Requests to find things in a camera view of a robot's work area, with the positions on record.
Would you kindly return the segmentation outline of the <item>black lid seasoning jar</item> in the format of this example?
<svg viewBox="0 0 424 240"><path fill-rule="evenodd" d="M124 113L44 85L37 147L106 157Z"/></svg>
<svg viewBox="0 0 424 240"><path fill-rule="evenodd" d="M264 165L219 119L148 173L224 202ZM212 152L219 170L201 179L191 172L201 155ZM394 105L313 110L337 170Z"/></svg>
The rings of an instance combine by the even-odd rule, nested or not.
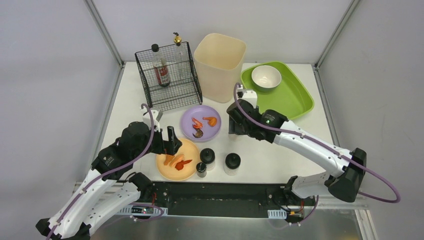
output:
<svg viewBox="0 0 424 240"><path fill-rule="evenodd" d="M237 153L229 153L225 157L224 172L229 176L233 176L237 173L240 165L241 157Z"/></svg>

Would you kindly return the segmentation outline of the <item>black lid spice jar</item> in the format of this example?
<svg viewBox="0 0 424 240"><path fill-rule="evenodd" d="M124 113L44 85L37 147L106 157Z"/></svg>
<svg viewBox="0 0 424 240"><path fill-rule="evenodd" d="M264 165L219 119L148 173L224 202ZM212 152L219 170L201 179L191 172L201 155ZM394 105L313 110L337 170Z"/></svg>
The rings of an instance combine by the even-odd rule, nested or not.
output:
<svg viewBox="0 0 424 240"><path fill-rule="evenodd" d="M206 165L206 170L211 171L215 167L215 151L211 148L204 148L199 154L200 160Z"/></svg>

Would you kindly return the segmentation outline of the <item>glossy lid spice jar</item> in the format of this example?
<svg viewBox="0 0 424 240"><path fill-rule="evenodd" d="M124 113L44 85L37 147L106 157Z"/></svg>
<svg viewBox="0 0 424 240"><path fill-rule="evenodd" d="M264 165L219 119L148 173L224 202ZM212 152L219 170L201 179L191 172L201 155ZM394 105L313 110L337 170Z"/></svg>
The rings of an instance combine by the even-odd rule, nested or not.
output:
<svg viewBox="0 0 424 240"><path fill-rule="evenodd" d="M239 142L242 140L242 136L241 135L237 135L237 134L229 134L228 135L228 139L232 142Z"/></svg>

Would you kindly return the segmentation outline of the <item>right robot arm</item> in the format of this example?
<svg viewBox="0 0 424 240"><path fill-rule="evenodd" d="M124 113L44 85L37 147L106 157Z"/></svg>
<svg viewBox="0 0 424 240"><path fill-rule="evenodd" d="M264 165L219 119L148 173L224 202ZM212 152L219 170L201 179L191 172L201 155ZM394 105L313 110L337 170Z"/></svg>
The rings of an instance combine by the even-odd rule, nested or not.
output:
<svg viewBox="0 0 424 240"><path fill-rule="evenodd" d="M362 166L366 163L365 151L359 148L349 151L310 137L285 115L272 109L260 113L258 107L243 99L232 103L226 112L230 134L286 147L324 169L323 173L307 177L292 176L283 189L286 195L305 199L331 194L347 203L356 200L365 172L354 163Z"/></svg>

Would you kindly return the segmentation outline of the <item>white bowl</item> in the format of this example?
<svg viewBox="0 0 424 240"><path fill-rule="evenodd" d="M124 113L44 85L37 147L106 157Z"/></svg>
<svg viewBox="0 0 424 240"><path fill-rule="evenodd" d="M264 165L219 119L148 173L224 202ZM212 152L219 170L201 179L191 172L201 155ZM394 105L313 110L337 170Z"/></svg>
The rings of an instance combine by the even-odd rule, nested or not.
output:
<svg viewBox="0 0 424 240"><path fill-rule="evenodd" d="M255 87L261 92L270 92L282 82L281 73L273 66L259 65L251 73Z"/></svg>

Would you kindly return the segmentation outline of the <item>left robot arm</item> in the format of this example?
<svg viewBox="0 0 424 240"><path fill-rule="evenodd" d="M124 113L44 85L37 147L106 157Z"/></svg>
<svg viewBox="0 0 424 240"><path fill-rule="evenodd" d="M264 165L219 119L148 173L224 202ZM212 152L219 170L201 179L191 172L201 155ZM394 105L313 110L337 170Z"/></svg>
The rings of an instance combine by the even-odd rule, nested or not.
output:
<svg viewBox="0 0 424 240"><path fill-rule="evenodd" d="M112 196L100 197L112 187L133 163L146 154L175 154L183 145L172 126L168 139L156 125L132 122L114 143L102 149L83 183L65 206L54 216L40 219L35 228L49 240L88 240L96 230L123 207L151 193L152 181L135 173Z"/></svg>

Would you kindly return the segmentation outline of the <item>red label sauce bottle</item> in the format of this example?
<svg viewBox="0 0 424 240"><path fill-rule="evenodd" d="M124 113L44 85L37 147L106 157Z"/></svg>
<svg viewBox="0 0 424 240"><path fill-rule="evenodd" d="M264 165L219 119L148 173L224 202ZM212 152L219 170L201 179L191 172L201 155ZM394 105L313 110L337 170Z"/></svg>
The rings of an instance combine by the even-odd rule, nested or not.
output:
<svg viewBox="0 0 424 240"><path fill-rule="evenodd" d="M169 77L167 61L164 55L160 52L160 48L157 44L152 44L151 50L153 52L151 61L157 82L161 87L168 87L171 80Z"/></svg>

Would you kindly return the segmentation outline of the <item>clear glass oil bottle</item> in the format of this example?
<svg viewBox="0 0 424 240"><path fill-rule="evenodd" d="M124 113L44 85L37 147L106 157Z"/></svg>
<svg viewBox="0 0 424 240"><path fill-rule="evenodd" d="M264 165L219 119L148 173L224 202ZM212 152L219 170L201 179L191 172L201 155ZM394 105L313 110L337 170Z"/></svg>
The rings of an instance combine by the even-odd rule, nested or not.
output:
<svg viewBox="0 0 424 240"><path fill-rule="evenodd" d="M179 76L183 80L187 77L187 61L188 57L182 45L182 38L178 32L174 32L173 42L175 43L174 58L175 66L178 68Z"/></svg>

